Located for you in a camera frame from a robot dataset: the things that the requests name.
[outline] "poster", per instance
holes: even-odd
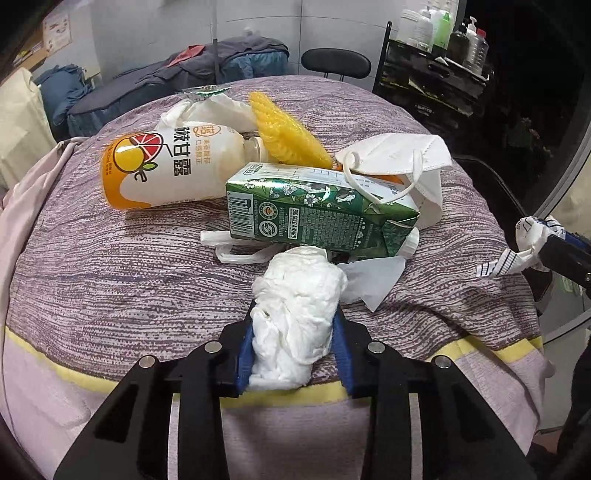
[[[43,44],[47,55],[72,43],[70,15],[67,12],[52,14],[43,21]]]

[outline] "yellow stripe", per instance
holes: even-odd
[[[20,338],[16,333],[13,333],[8,327],[5,328],[6,338],[10,339],[12,343],[15,343],[20,348],[30,353],[39,361],[47,364],[62,380],[66,382],[72,382],[86,390],[92,390],[104,394],[109,394],[115,388],[118,382],[114,380],[107,380],[106,378],[96,378],[91,375],[83,374],[72,370],[63,365],[59,365],[49,358],[44,353],[39,352],[30,343]]]
[[[534,350],[542,350],[542,337],[536,337],[531,340],[522,339],[513,345],[506,346],[501,350],[490,350],[488,349],[481,340],[469,335],[460,340],[448,343],[447,345],[440,348],[434,355],[427,359],[430,362],[437,355],[446,355],[453,361],[457,361],[460,357],[467,355],[474,350],[489,350],[494,353],[501,361],[506,364],[510,364],[521,360],[528,353]]]
[[[30,343],[13,333],[8,327],[5,328],[6,337],[20,348],[30,353],[38,360],[47,364],[62,380],[72,382],[86,390],[109,394],[118,382],[97,378],[91,375],[77,372],[63,365],[59,365],[39,352]],[[340,381],[320,385],[309,385],[297,390],[267,390],[248,391],[239,398],[222,398],[220,404],[224,408],[245,407],[261,405],[268,407],[287,407],[291,405],[318,405],[326,402],[337,402],[347,399],[347,392]]]
[[[18,335],[13,333],[8,327],[5,328],[6,337],[11,342],[18,345],[27,353],[34,355],[40,361],[47,364],[62,380],[72,382],[86,390],[109,394],[117,385],[114,380],[97,378],[91,375],[77,372],[63,365],[59,365],[39,352],[30,343],[26,342]],[[493,351],[500,360],[505,363],[515,362],[522,359],[528,353],[542,347],[542,338],[536,337],[532,340],[520,340],[513,345],[509,345],[499,351]],[[475,351],[487,350],[484,344],[476,337],[469,335],[460,340],[450,342],[440,348],[427,361],[431,361],[437,355],[446,355],[453,361]],[[266,390],[266,391],[247,391],[238,398],[222,398],[220,404],[223,408],[236,408],[245,406],[264,406],[264,407],[288,407],[288,406],[307,406],[318,405],[321,403],[343,401],[348,398],[345,388],[340,381],[320,385],[309,385],[298,388],[297,390]]]

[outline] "yellow plastic toy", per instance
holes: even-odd
[[[304,125],[262,92],[251,92],[252,111],[265,148],[280,163],[332,169],[332,159]]]

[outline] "bed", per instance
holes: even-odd
[[[237,100],[267,93],[331,154],[371,135],[425,132],[401,108],[347,83],[286,76],[230,86]],[[150,129],[178,101],[169,96],[136,108],[82,143],[18,257],[2,415],[47,478],[139,357],[178,358],[216,338],[244,317],[252,281],[266,268],[221,264],[201,246],[201,230],[228,229],[224,199],[129,212],[106,204],[103,149],[119,135]],[[459,166],[441,182],[443,218],[421,232],[387,299],[373,314],[361,303],[343,311],[405,356],[449,356],[526,452],[551,373],[531,291],[521,275],[475,278],[475,265],[506,248],[503,232]],[[222,410],[232,479],[359,478],[369,407],[347,398],[331,356],[314,366],[304,388],[247,392],[223,399]],[[174,441],[169,448],[175,478]]]

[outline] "black chair backrest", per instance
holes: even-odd
[[[301,56],[301,64],[312,72],[326,76],[336,73],[341,77],[364,79],[371,72],[371,62],[361,53],[340,48],[313,48]]]

